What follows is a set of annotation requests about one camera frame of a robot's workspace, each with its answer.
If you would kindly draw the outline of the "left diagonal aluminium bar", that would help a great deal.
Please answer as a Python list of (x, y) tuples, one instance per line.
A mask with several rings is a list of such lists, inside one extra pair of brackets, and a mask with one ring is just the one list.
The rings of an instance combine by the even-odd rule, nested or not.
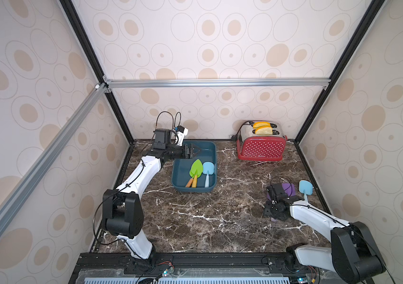
[(97, 85), (83, 101), (67, 124), (59, 131), (42, 155), (31, 166), (26, 175), (19, 181), (7, 199), (0, 205), (0, 237), (17, 215), (18, 211), (40, 183), (50, 166), (54, 163), (63, 148), (73, 137), (81, 123), (93, 108), (95, 103), (107, 91), (106, 83)]

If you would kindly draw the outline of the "horizontal aluminium frame bar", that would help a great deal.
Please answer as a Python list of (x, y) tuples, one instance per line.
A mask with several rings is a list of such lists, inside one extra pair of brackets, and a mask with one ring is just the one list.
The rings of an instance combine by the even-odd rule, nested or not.
[(255, 78), (255, 79), (166, 79), (107, 80), (110, 88), (210, 88), (210, 87), (274, 87), (328, 86), (329, 78)]

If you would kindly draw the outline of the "yellow toast slice rear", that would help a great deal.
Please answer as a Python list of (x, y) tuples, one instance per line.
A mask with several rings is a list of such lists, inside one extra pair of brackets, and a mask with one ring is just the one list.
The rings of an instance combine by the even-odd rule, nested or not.
[(253, 124), (254, 129), (262, 128), (262, 127), (271, 127), (269, 122), (259, 121)]

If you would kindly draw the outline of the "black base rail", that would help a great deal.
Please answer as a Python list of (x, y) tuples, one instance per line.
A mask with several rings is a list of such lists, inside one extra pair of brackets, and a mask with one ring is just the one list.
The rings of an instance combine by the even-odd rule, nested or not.
[(342, 279), (313, 265), (300, 270), (287, 268), (285, 253), (157, 253), (151, 261), (128, 253), (83, 253), (70, 277), (71, 284), (87, 278), (120, 278), (140, 284), (173, 268), (168, 278), (270, 278), (283, 277), (290, 284), (341, 284)]

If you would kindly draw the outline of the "yellow toast slice front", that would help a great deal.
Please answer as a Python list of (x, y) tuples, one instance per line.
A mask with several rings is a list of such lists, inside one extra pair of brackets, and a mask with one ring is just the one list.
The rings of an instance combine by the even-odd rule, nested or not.
[(256, 135), (273, 135), (273, 129), (269, 126), (258, 127), (253, 130)]

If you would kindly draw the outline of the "light blue shovel far right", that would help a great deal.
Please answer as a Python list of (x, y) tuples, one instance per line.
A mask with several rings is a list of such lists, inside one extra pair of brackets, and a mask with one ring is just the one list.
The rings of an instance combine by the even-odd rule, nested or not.
[(303, 194), (303, 198), (306, 202), (309, 202), (308, 197), (313, 194), (313, 185), (307, 180), (301, 180), (298, 184), (298, 190)]

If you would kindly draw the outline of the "light blue toy shovel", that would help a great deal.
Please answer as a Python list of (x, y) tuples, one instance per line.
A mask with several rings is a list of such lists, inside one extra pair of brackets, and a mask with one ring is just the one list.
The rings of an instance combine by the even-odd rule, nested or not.
[(215, 165), (212, 162), (205, 162), (203, 164), (203, 174), (205, 178), (205, 188), (210, 187), (210, 175), (215, 173)]

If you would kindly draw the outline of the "teal plastic storage box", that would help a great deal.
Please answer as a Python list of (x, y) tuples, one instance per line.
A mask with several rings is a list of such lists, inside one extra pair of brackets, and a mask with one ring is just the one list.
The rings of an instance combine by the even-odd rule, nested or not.
[(190, 159), (174, 162), (171, 184), (179, 192), (208, 193), (217, 184), (216, 145), (210, 141), (187, 141), (184, 146), (194, 150)]

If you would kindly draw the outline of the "red polka dot toaster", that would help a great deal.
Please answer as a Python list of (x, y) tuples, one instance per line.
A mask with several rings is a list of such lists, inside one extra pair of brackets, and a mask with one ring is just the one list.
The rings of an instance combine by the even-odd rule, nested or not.
[(273, 135), (256, 135), (253, 133), (254, 123), (256, 121), (245, 121), (235, 136), (238, 158), (258, 162), (281, 161), (288, 141), (281, 125), (269, 122)]

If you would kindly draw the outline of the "green shovel orange handle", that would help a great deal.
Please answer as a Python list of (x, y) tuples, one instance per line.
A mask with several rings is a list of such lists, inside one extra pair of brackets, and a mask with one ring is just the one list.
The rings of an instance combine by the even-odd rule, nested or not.
[(190, 174), (190, 179), (189, 179), (189, 181), (188, 181), (187, 184), (186, 184), (186, 188), (189, 188), (189, 187), (192, 186), (192, 183), (193, 183), (193, 180), (194, 180), (195, 171), (196, 171), (195, 165), (192, 165), (192, 166), (191, 166), (191, 169), (190, 169), (190, 172), (189, 172), (189, 174)]

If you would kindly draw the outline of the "yellow toast slice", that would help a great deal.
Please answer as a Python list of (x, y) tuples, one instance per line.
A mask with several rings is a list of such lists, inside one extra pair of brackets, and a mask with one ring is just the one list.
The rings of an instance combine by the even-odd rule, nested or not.
[(262, 127), (271, 127), (269, 122), (259, 121), (253, 124), (254, 129), (262, 128)]
[(253, 130), (256, 135), (273, 135), (273, 129), (269, 126), (258, 127)]

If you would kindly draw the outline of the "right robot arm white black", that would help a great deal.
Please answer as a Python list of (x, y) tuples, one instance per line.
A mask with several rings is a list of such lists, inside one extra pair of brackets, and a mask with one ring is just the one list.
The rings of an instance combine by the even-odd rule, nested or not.
[(299, 220), (324, 236), (330, 247), (299, 243), (286, 249), (285, 266), (292, 272), (305, 267), (318, 267), (336, 272), (348, 284), (372, 279), (388, 271), (385, 260), (366, 224), (347, 222), (312, 206), (308, 195), (313, 187), (300, 181), (296, 195), (292, 183), (267, 186), (264, 215), (274, 220)]

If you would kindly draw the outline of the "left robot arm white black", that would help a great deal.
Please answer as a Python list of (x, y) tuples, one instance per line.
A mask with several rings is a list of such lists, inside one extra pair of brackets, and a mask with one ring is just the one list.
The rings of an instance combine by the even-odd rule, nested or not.
[(103, 194), (101, 228), (125, 242), (132, 257), (148, 260), (154, 253), (142, 226), (144, 213), (141, 197), (153, 177), (169, 160), (195, 157), (194, 145), (184, 144), (188, 129), (179, 125), (174, 130), (156, 129), (151, 148), (144, 153), (135, 170), (116, 189)]

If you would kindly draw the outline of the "green shovel yellow handle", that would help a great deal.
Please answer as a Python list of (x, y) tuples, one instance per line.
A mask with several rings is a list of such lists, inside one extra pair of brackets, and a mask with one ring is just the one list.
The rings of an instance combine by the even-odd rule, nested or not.
[(197, 187), (197, 181), (198, 181), (199, 177), (203, 173), (203, 164), (199, 159), (197, 159), (197, 160), (194, 161), (194, 163), (192, 165), (195, 165), (196, 171), (195, 171), (194, 180), (193, 180), (193, 183), (192, 183), (191, 187), (196, 188)]

